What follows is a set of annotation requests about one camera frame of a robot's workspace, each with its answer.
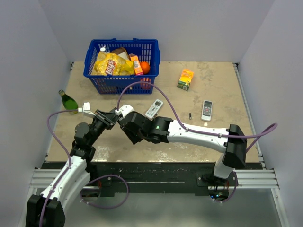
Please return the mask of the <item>white remote control green screen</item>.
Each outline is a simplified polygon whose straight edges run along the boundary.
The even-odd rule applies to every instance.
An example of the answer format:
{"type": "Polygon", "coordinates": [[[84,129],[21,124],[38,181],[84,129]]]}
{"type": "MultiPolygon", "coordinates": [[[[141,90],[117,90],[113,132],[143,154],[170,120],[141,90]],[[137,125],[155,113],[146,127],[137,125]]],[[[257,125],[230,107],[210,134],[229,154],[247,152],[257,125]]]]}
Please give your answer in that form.
{"type": "Polygon", "coordinates": [[[146,111],[145,116],[152,120],[159,112],[161,107],[163,106],[163,102],[159,99],[156,99],[150,108],[146,111]]]}

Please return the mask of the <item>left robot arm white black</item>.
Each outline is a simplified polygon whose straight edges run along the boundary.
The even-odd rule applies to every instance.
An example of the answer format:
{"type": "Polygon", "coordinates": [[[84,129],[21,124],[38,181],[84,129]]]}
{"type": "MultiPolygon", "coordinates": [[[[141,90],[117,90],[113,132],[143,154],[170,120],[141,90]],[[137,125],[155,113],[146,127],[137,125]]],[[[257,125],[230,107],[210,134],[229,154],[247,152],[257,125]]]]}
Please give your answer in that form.
{"type": "Polygon", "coordinates": [[[98,174],[90,164],[96,151],[93,144],[104,130],[112,129],[118,122],[119,111],[114,108],[110,112],[96,110],[85,113],[92,118],[92,123],[76,125],[66,164],[46,189],[28,199],[27,227],[64,226],[67,209],[77,194],[85,185],[94,185],[98,181],[98,174]]]}

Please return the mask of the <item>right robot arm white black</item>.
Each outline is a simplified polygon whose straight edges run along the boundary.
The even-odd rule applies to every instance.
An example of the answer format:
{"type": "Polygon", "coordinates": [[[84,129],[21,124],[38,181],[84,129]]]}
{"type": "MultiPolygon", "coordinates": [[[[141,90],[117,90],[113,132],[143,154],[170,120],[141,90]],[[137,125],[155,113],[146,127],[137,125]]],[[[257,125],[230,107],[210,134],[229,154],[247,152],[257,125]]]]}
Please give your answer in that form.
{"type": "Polygon", "coordinates": [[[233,169],[246,167],[246,146],[243,132],[238,125],[231,124],[225,128],[205,128],[195,126],[194,130],[206,130],[204,134],[189,129],[189,125],[180,125],[177,120],[167,117],[156,117],[149,120],[136,111],[116,110],[118,123],[133,144],[142,140],[154,144],[188,143],[216,150],[222,155],[215,162],[211,181],[217,186],[223,185],[233,169]]]}

